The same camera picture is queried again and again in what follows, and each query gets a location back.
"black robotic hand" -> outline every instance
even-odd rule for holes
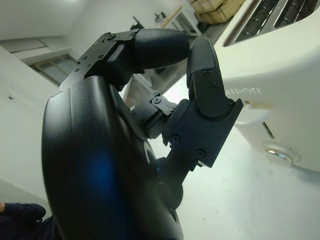
[[[118,91],[134,73],[187,57],[189,99],[176,105],[156,92],[130,112]],[[225,96],[210,41],[189,49],[173,29],[106,33],[78,63],[43,118],[43,177],[62,237],[183,239],[182,183],[197,165],[213,166],[243,106]],[[147,138],[160,133],[171,152],[155,159]]]

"toaster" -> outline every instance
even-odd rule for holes
[[[235,126],[271,161],[320,172],[320,2],[246,0],[214,45]]]

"black screw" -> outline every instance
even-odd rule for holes
[[[210,71],[204,71],[203,72],[203,76],[209,77],[209,76],[211,76],[211,72]]]
[[[204,159],[206,157],[206,152],[202,149],[198,149],[196,152],[195,152],[195,155],[198,159]]]
[[[170,196],[170,188],[166,183],[159,182],[157,187],[158,187],[158,192],[161,197],[167,198]]]
[[[161,97],[156,96],[156,97],[153,99],[153,103],[155,103],[155,104],[161,103]]]
[[[106,39],[107,39],[107,40],[112,40],[112,39],[114,39],[115,37],[116,37],[116,35],[112,33],[112,34],[110,34],[109,36],[107,36]]]
[[[235,102],[232,99],[228,99],[228,105],[229,106],[233,106],[235,104]]]
[[[180,136],[179,136],[178,134],[172,135],[171,139],[172,139],[172,142],[173,142],[173,143],[178,143],[178,142],[180,142]]]

